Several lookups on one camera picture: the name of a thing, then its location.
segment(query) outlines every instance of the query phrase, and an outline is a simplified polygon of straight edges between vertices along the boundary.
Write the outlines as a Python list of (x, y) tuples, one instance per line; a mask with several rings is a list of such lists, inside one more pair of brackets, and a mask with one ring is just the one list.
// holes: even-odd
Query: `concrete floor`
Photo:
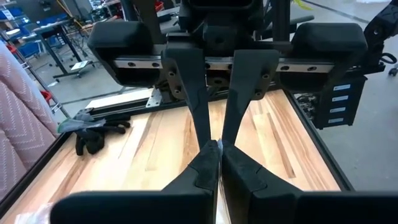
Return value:
[[(355, 22), (366, 24), (387, 5), (357, 3), (355, 0), (305, 1), (313, 8), (314, 22)], [(386, 52), (398, 56), (398, 37), (386, 41)], [(70, 57), (67, 48), (63, 57)], [(47, 84), (59, 68), (49, 67), (53, 60), (48, 55), (33, 59), (32, 64)], [(383, 73), (368, 75), (356, 120), (353, 126), (340, 126), (319, 131), (339, 165), (358, 190), (398, 190), (398, 78)], [(71, 115), (84, 108), (91, 100), (133, 91), (116, 84), (107, 72), (99, 68), (86, 68), (81, 78), (65, 77), (50, 87)], [(56, 114), (57, 120), (64, 119)]]

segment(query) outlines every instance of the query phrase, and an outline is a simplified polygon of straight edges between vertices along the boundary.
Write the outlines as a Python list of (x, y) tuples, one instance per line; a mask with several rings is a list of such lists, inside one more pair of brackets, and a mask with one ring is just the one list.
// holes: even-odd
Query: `workbench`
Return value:
[[(124, 135), (108, 134), (104, 149), (94, 156), (78, 157), (75, 134), (61, 135), (0, 204), (0, 211), (8, 210), (0, 223), (14, 223), (18, 214), (74, 192), (160, 190), (176, 178), (199, 151), (192, 117), (184, 102), (146, 108), (151, 93), (139, 90), (91, 102), (88, 107), (96, 109), (88, 110), (96, 117), (133, 115), (131, 128)], [(225, 106), (226, 100), (209, 103), (212, 139), (221, 136)], [(236, 146), (302, 190), (353, 190), (294, 97), (283, 90), (250, 103)], [(229, 223), (219, 192), (217, 221)]]

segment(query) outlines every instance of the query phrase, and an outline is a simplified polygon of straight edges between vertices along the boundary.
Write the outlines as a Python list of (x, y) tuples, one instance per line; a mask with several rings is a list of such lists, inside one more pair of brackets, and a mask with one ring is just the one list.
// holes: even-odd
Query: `wooden board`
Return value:
[[(225, 101), (210, 103), (213, 139), (221, 136), (225, 106)], [(33, 212), (74, 192), (160, 190), (199, 151), (187, 108), (134, 116), (131, 124), (125, 135), (107, 135), (105, 148), (94, 156), (76, 156), (75, 136), (71, 136), (1, 223), (14, 223), (17, 214)], [(339, 190), (283, 91), (251, 102), (236, 145), (302, 190)], [(228, 223), (225, 204), (218, 206), (218, 223)]]

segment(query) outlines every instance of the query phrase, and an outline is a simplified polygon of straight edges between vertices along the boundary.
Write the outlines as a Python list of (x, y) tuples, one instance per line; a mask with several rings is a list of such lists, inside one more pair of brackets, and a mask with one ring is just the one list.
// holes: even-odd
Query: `pink fabric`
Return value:
[(39, 89), (0, 43), (0, 200), (54, 142), (56, 127)]

